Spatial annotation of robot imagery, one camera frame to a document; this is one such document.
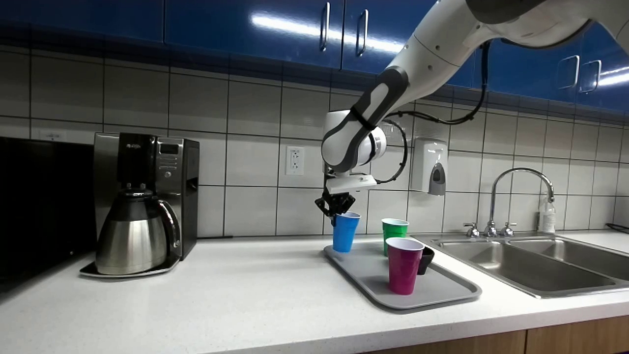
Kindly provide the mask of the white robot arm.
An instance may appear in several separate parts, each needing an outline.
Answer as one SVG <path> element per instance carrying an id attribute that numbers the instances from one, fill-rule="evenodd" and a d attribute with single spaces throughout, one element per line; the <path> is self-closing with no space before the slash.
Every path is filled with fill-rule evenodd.
<path id="1" fill-rule="evenodd" d="M 353 204 L 351 190 L 375 186 L 371 174 L 351 174 L 351 168 L 383 153 L 379 121 L 446 84 L 479 44 L 507 39 L 552 46 L 587 21 L 597 21 L 629 50 L 627 0 L 436 0 L 371 86 L 348 109 L 326 113 L 324 186 L 314 204 L 334 217 Z"/>

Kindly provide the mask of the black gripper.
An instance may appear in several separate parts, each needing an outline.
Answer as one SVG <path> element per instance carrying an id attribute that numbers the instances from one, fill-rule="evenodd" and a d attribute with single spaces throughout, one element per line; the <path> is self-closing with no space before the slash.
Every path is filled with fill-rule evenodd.
<path id="1" fill-rule="evenodd" d="M 344 214 L 353 202 L 355 198 L 350 192 L 330 194 L 328 190 L 322 190 L 322 194 L 314 200 L 324 216 Z"/>

